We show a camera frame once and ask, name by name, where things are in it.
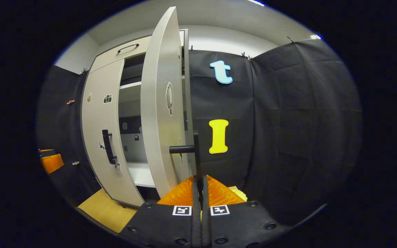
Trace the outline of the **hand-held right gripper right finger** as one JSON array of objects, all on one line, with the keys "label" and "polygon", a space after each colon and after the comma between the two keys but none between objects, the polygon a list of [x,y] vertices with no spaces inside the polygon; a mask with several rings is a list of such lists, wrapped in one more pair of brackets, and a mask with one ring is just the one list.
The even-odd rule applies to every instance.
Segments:
[{"label": "hand-held right gripper right finger", "polygon": [[257,201],[244,201],[203,176],[202,243],[210,248],[265,248],[290,231]]}]

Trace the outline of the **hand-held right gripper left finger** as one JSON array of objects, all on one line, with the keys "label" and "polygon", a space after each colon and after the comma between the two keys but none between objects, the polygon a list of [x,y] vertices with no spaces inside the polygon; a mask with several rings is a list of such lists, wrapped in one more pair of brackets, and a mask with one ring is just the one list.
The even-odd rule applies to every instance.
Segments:
[{"label": "hand-held right gripper left finger", "polygon": [[196,176],[157,203],[145,202],[121,230],[134,248],[200,248],[201,217]]}]

